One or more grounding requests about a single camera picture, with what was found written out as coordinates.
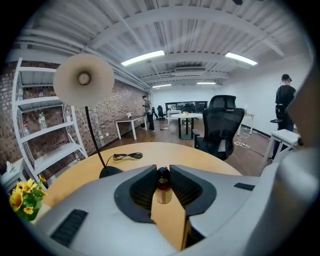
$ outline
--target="man in black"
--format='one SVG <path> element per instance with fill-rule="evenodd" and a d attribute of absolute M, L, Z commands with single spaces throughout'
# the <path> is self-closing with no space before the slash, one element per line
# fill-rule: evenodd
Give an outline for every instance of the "man in black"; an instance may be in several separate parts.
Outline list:
<path fill-rule="evenodd" d="M 154 126 L 154 114 L 152 113 L 152 104 L 151 101 L 148 100 L 147 96 L 142 96 L 142 99 L 145 101 L 144 103 L 144 109 L 145 109 L 145 113 L 146 113 L 146 117 L 149 121 L 149 130 L 150 133 L 154 133 L 155 132 L 155 126 Z"/>
<path fill-rule="evenodd" d="M 294 122 L 291 120 L 289 114 L 287 113 L 287 107 L 290 104 L 290 102 L 294 99 L 296 95 L 296 89 L 291 87 L 292 79 L 288 74 L 283 74 L 281 78 L 282 85 L 278 88 L 276 91 L 275 96 L 275 103 L 276 104 L 282 104 L 285 108 L 283 121 L 278 124 L 278 130 L 286 129 L 288 131 L 293 132 L 294 131 Z M 275 158 L 276 153 L 279 148 L 279 141 L 276 141 L 274 143 L 273 148 L 273 156 L 272 159 Z"/>

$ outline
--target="round white table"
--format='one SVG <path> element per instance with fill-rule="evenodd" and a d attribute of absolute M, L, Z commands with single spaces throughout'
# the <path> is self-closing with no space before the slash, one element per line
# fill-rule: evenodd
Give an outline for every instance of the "round white table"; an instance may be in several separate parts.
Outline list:
<path fill-rule="evenodd" d="M 195 118 L 202 118 L 202 114 L 199 113 L 188 113 L 188 114 L 173 114 L 171 115 L 173 118 L 178 118 L 178 125 L 179 125 L 179 138 L 181 140 L 192 140 L 194 138 L 194 134 L 192 130 L 194 129 L 194 119 Z M 185 118 L 185 134 L 181 135 L 181 118 Z M 191 134 L 189 134 L 189 124 L 188 121 L 191 119 Z"/>

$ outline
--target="dark floor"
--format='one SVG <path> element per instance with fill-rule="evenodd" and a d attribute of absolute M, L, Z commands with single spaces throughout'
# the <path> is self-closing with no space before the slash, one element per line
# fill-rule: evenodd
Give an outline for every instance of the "dark floor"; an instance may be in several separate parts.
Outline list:
<path fill-rule="evenodd" d="M 155 120 L 154 127 L 155 132 L 150 133 L 148 130 L 142 129 L 141 127 L 136 128 L 137 140 L 134 140 L 132 132 L 129 132 L 122 136 L 122 139 L 117 139 L 116 141 L 109 144 L 105 149 L 110 149 L 122 145 L 132 144 L 132 143 L 142 143 L 142 142 L 168 142 L 176 143 L 189 147 L 194 147 L 193 140 L 181 140 L 178 136 L 178 120 L 172 120 L 170 122 L 169 130 L 160 130 L 163 124 L 167 122 L 163 120 Z M 194 128 L 196 128 L 200 135 L 203 136 L 205 132 L 204 123 L 202 119 L 195 120 Z M 181 134 L 185 133 L 185 125 L 182 126 Z M 249 130 L 245 130 L 244 127 L 241 129 L 240 136 L 244 133 L 249 133 Z M 238 170 L 242 175 L 245 176 L 260 176 L 261 170 L 259 166 L 263 160 L 263 155 L 266 152 L 268 146 L 268 138 L 258 134 L 252 133 L 248 138 L 242 138 L 241 141 L 250 146 L 250 149 L 246 149 L 239 146 L 234 146 L 234 151 L 232 155 L 226 160 L 228 164 Z"/>

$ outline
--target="fluorescent light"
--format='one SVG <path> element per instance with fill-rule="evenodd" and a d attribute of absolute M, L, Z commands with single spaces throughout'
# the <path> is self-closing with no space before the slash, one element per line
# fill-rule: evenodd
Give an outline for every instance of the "fluorescent light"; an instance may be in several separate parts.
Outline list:
<path fill-rule="evenodd" d="M 164 87 L 164 86 L 171 86 L 171 84 L 156 85 L 156 86 L 152 86 L 152 88 Z"/>
<path fill-rule="evenodd" d="M 248 63 L 248 64 L 250 64 L 252 66 L 258 64 L 257 62 L 255 62 L 255 61 L 253 61 L 251 59 L 242 57 L 240 55 L 236 55 L 236 54 L 231 53 L 231 52 L 228 52 L 225 56 L 228 57 L 228 58 L 232 58 L 232 59 L 236 59 L 238 61 L 242 61 L 242 62 Z"/>
<path fill-rule="evenodd" d="M 150 53 L 147 53 L 147 54 L 144 54 L 144 55 L 141 55 L 141 56 L 126 60 L 126 61 L 122 62 L 121 64 L 124 65 L 124 66 L 128 66 L 128 65 L 130 65 L 132 63 L 144 61 L 144 60 L 147 60 L 147 59 L 150 59 L 150 58 L 154 58 L 154 57 L 157 57 L 157 56 L 162 56 L 162 55 L 165 55 L 164 51 L 163 50 L 158 50 L 158 51 L 150 52 Z"/>
<path fill-rule="evenodd" d="M 197 85 L 215 85 L 215 82 L 197 82 Z"/>

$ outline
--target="white wall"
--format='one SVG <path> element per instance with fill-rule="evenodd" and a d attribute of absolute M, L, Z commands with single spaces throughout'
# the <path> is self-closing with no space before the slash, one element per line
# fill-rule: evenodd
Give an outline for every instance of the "white wall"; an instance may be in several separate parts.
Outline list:
<path fill-rule="evenodd" d="M 270 120 L 276 118 L 276 92 L 280 86 L 281 76 L 289 74 L 291 86 L 298 89 L 311 67 L 311 59 L 306 55 L 298 55 L 276 61 L 266 66 L 257 65 L 246 73 L 238 73 L 223 85 L 221 94 L 236 96 L 238 108 L 248 106 L 247 112 L 255 114 L 253 128 L 269 134 L 277 129 Z M 245 117 L 243 124 L 249 125 Z"/>
<path fill-rule="evenodd" d="M 220 89 L 214 85 L 175 85 L 170 88 L 153 90 L 153 106 L 155 111 L 159 105 L 166 111 L 166 103 L 169 102 L 196 102 L 210 101 L 211 98 L 219 94 Z"/>

